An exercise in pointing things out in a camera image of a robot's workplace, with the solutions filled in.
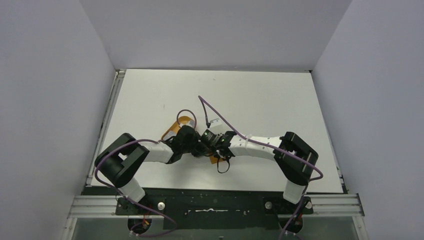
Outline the silver credit card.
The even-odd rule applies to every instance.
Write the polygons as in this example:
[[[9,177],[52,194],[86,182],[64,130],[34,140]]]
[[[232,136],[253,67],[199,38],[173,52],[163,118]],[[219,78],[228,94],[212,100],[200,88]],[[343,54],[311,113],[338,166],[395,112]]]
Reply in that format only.
[[[173,131],[169,131],[164,137],[163,137],[163,140],[164,141],[167,141],[167,140],[169,140],[170,138],[172,138],[172,137],[174,137],[176,135],[176,133],[175,132],[173,132]]]

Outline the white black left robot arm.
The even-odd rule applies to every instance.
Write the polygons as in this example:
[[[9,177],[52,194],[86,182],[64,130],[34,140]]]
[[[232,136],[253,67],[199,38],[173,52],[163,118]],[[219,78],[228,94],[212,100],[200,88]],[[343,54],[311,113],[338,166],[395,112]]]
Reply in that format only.
[[[147,211],[146,192],[135,179],[135,174],[144,162],[173,164],[184,154],[191,153],[200,143],[199,133],[184,125],[175,136],[167,140],[136,140],[123,133],[95,160],[94,178],[117,190],[129,200],[128,208],[136,215]]]

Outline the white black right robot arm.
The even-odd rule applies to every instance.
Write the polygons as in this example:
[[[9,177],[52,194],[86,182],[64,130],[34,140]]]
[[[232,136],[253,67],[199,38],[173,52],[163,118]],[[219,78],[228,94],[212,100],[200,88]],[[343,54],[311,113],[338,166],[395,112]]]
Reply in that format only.
[[[287,131],[277,137],[256,137],[235,131],[215,134],[205,130],[200,142],[224,160],[248,156],[276,162],[287,179],[281,199],[282,209],[293,214],[301,207],[301,197],[316,170],[319,155],[294,132]]]

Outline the yellow leather card holder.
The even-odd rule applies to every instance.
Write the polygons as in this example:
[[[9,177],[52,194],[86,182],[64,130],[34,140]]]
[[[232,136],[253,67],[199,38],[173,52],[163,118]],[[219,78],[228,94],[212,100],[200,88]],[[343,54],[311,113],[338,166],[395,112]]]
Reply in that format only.
[[[217,164],[219,162],[225,161],[226,159],[224,157],[221,157],[220,155],[211,155],[209,156],[209,160],[211,164]]]

